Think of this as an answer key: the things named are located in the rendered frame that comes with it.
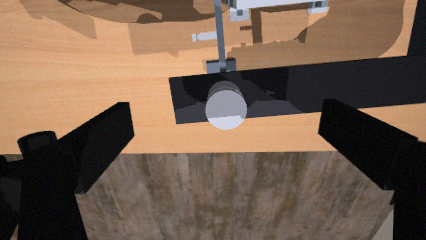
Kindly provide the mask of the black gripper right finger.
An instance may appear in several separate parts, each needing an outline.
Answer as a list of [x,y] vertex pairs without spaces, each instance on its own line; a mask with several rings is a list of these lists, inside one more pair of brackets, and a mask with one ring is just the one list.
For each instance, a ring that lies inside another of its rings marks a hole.
[[426,142],[336,99],[318,134],[382,190],[395,190],[393,240],[426,240]]

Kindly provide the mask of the grey cylinder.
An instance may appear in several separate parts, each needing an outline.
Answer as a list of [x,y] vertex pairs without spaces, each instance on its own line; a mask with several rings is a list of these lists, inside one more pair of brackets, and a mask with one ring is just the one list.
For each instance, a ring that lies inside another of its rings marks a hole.
[[205,113],[213,126],[229,130],[244,121],[247,105],[236,84],[219,81],[208,92]]

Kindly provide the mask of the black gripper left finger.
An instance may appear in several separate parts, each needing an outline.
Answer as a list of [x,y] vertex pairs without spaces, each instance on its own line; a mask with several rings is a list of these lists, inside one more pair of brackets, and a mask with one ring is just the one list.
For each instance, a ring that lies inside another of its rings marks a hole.
[[0,240],[17,225],[17,240],[88,240],[75,194],[86,194],[134,136],[130,103],[118,102],[58,140],[54,131],[18,139],[23,160],[0,155]]

